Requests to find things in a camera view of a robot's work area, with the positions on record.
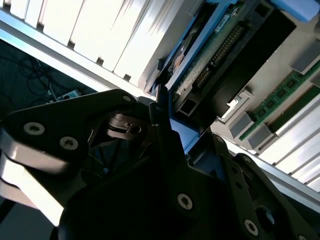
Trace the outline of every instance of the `white panel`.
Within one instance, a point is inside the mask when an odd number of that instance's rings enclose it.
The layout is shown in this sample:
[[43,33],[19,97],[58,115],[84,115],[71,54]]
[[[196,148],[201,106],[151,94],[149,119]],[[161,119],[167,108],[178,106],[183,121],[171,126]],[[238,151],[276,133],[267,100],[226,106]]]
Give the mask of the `white panel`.
[[43,0],[41,12],[40,12],[40,17],[39,17],[39,24],[41,24],[43,26],[45,25],[44,16],[45,16],[45,11],[46,11],[46,7],[47,7],[47,2],[48,2],[48,0]]
[[148,0],[124,0],[110,35],[100,51],[104,68],[110,71],[115,69],[147,3]]
[[96,62],[123,0],[86,0],[72,34],[74,50]]
[[286,174],[292,173],[299,169],[301,166],[307,164],[317,154],[319,154],[320,146],[320,133],[303,144],[299,149],[295,150],[292,154],[282,160],[276,165],[278,169]]
[[314,181],[308,184],[308,187],[312,188],[313,190],[320,192],[320,177],[315,179]]
[[43,32],[58,42],[67,45],[83,0],[47,0],[44,12]]
[[289,132],[260,154],[259,157],[270,164],[286,158],[286,156],[307,142],[315,131],[320,129],[319,119],[320,108],[302,119]]
[[300,182],[306,183],[316,176],[320,175],[320,157],[316,157],[306,166],[298,170],[292,177],[297,178]]
[[20,19],[25,19],[29,0],[12,0],[10,13]]
[[44,0],[29,0],[24,21],[36,28]]
[[120,88],[135,97],[144,96],[155,100],[138,87],[83,57],[73,49],[1,10],[0,39],[98,92]]
[[139,77],[183,2],[184,0],[153,0],[150,2],[143,20],[114,69],[117,75],[124,77],[125,74],[128,74],[131,76],[130,83],[138,85]]

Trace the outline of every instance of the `screw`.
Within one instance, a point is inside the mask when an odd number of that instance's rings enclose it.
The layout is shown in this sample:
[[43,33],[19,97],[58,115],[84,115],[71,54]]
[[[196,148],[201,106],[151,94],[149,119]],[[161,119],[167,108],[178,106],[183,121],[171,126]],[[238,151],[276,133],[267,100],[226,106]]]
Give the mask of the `screw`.
[[23,126],[23,130],[33,136],[39,136],[45,132],[45,127],[38,122],[28,122]]
[[71,136],[64,136],[60,139],[60,146],[65,150],[76,150],[79,146],[78,141]]
[[223,140],[221,137],[216,136],[216,139],[217,139],[220,143],[224,143],[224,140]]
[[184,193],[180,193],[177,197],[178,203],[181,207],[183,207],[185,210],[191,210],[193,207],[193,203],[189,196],[185,195]]
[[123,99],[126,100],[126,101],[128,101],[128,102],[131,102],[131,98],[128,97],[128,96],[126,96],[126,95],[123,96]]
[[135,134],[138,134],[141,132],[141,127],[139,126],[133,126],[131,129],[130,129],[130,133],[135,135]]
[[243,160],[245,160],[248,164],[251,163],[251,160],[247,156],[243,156]]
[[244,220],[244,226],[249,233],[253,236],[257,237],[259,235],[259,231],[257,226],[249,219]]

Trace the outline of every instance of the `cable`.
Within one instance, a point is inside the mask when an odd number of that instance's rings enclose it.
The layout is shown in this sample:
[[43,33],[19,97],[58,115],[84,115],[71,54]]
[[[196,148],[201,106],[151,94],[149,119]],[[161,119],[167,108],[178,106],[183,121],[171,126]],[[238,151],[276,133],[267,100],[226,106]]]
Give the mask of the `cable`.
[[36,103],[36,102],[43,102],[44,104],[50,103],[49,101],[40,98],[40,99],[36,99],[36,100],[32,101],[26,108],[35,107],[34,103]]
[[[18,65],[19,72],[26,78],[26,85],[28,90],[37,97],[43,96],[48,93],[48,91],[50,90],[50,83],[56,85],[61,89],[72,91],[72,89],[61,85],[53,79],[50,73],[54,71],[53,68],[51,68],[49,65],[46,65],[45,63],[40,62],[38,59],[34,57],[27,55],[26,58],[19,61],[4,56],[0,56],[0,59]],[[43,86],[44,90],[42,92],[35,92],[31,87],[32,80],[38,80],[39,83]]]
[[9,102],[10,102],[10,103],[12,104],[12,106],[13,106],[13,110],[17,110],[16,105],[14,104],[14,101],[12,101],[12,99],[11,99],[8,95],[6,95],[6,94],[4,94],[4,93],[2,93],[2,92],[0,92],[0,95],[5,96],[5,97],[9,100]]
[[104,167],[108,169],[109,166],[108,166],[108,164],[107,164],[106,156],[105,156],[105,153],[104,153],[103,148],[102,148],[102,147],[99,147],[99,148],[97,149],[97,151],[98,151],[98,153],[99,153],[99,155],[100,155],[100,157],[99,157],[100,161],[102,162],[102,164],[104,165]]
[[88,153],[88,156],[94,159],[95,161],[97,161],[99,164],[102,164],[99,159],[97,159],[95,156],[91,155],[90,153]]
[[94,174],[94,175],[98,176],[99,178],[102,178],[102,176],[100,176],[98,173],[96,173],[96,172],[94,172],[94,171],[90,171],[90,170],[84,169],[84,168],[81,168],[80,170],[86,171],[86,172],[88,172],[88,173],[91,173],[91,174]]
[[111,157],[111,161],[110,161],[110,164],[109,164],[109,167],[108,167],[108,169],[109,169],[109,171],[107,172],[108,174],[109,173],[111,174],[115,170],[116,163],[117,163],[117,156],[118,156],[118,153],[120,151],[121,143],[122,143],[122,139],[118,138],[116,140],[114,151],[113,151],[113,155]]
[[49,88],[50,88],[50,91],[51,91],[51,93],[52,93],[52,95],[53,95],[54,99],[58,102],[59,100],[58,100],[58,98],[56,97],[56,95],[55,95],[55,93],[54,93],[54,91],[53,91],[53,89],[52,89],[52,87],[51,87],[51,84],[50,84],[50,83],[49,83]]

